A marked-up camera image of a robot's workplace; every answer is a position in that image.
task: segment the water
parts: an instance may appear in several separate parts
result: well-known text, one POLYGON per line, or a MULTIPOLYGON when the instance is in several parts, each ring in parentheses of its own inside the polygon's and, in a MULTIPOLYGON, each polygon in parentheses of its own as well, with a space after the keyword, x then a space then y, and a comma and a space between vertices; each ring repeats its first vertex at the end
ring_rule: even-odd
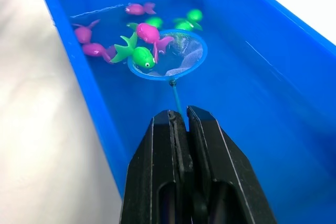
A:
MULTIPOLYGON (((195 105, 213 113, 222 128, 249 158, 278 220, 330 199, 335 185, 333 139, 335 125, 308 104, 280 73, 272 68, 234 28, 216 17, 216 10, 197 0, 157 0, 155 11, 172 20, 200 8, 204 31, 196 31, 207 43, 204 63, 177 82, 183 107, 195 105)), ((143 22, 127 16, 123 7, 71 18, 89 24, 92 42, 105 47, 124 45, 120 35, 130 37, 126 23, 143 22)), ((141 79, 127 64, 109 65, 102 58, 87 58, 110 114, 124 141, 129 159, 135 152, 152 116, 176 110, 167 82, 141 79)))

